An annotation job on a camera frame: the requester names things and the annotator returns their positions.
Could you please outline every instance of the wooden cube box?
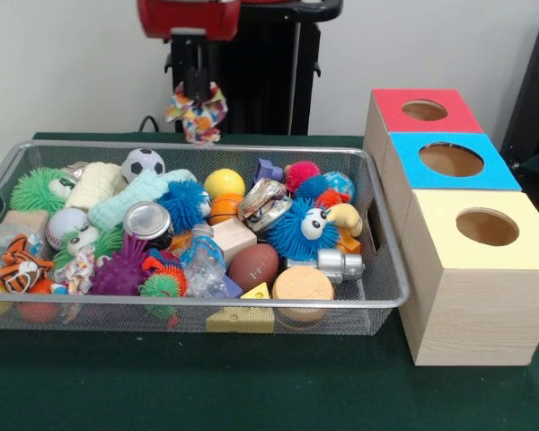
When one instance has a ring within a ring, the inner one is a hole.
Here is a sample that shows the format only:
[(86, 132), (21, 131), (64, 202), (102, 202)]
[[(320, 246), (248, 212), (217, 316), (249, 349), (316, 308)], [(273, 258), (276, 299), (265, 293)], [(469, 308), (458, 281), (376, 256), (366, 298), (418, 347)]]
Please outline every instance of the wooden cube box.
[(381, 180), (398, 241), (412, 189), (521, 190), (483, 133), (392, 133)]
[(363, 149), (380, 172), (392, 132), (481, 133), (482, 128), (457, 90), (375, 89)]
[(414, 190), (400, 308), (416, 365), (527, 365), (539, 343), (539, 213), (514, 191)]

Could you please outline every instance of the green table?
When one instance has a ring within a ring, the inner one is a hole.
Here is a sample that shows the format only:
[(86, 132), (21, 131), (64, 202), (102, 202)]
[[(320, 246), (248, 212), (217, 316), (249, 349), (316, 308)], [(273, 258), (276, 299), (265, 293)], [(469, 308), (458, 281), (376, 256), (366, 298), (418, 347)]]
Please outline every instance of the green table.
[[(360, 146), (360, 139), (224, 143)], [(397, 312), (368, 338), (0, 331), (0, 430), (215, 427), (539, 431), (539, 350), (529, 367), (415, 367)]]

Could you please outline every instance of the black cable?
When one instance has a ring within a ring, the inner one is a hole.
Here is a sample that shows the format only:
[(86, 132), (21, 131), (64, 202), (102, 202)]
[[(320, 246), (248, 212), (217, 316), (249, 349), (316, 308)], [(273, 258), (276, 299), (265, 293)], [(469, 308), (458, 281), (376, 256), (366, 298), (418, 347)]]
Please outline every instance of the black cable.
[(139, 129), (137, 130), (138, 132), (143, 132), (144, 131), (144, 127), (146, 126), (146, 123), (148, 121), (151, 121), (152, 124), (154, 125), (154, 131), (155, 133), (160, 133), (160, 128), (158, 127), (158, 123), (155, 121), (155, 118), (152, 117), (151, 115), (146, 115), (144, 117), (144, 119), (142, 120), (142, 124), (140, 124), (140, 127)]

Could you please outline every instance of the white wall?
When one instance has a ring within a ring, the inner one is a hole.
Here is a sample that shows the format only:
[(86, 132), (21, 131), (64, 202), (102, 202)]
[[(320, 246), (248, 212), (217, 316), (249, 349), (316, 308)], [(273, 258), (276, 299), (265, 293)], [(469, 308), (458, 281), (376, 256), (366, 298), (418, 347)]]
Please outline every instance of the white wall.
[[(455, 87), (499, 144), (538, 25), (539, 0), (346, 0), (322, 25), (311, 133), (361, 135), (372, 87)], [(0, 158), (37, 130), (160, 115), (166, 54), (135, 0), (0, 0)]]

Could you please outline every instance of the soccer ball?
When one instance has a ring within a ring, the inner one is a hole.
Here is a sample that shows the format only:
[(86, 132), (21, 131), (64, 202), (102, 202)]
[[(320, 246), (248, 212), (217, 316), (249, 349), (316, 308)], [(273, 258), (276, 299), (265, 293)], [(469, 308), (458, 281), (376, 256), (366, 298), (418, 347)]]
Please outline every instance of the soccer ball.
[(165, 163), (160, 154), (148, 148), (131, 151), (122, 164), (122, 175), (127, 182), (132, 182), (144, 169), (152, 169), (158, 175), (164, 173)]

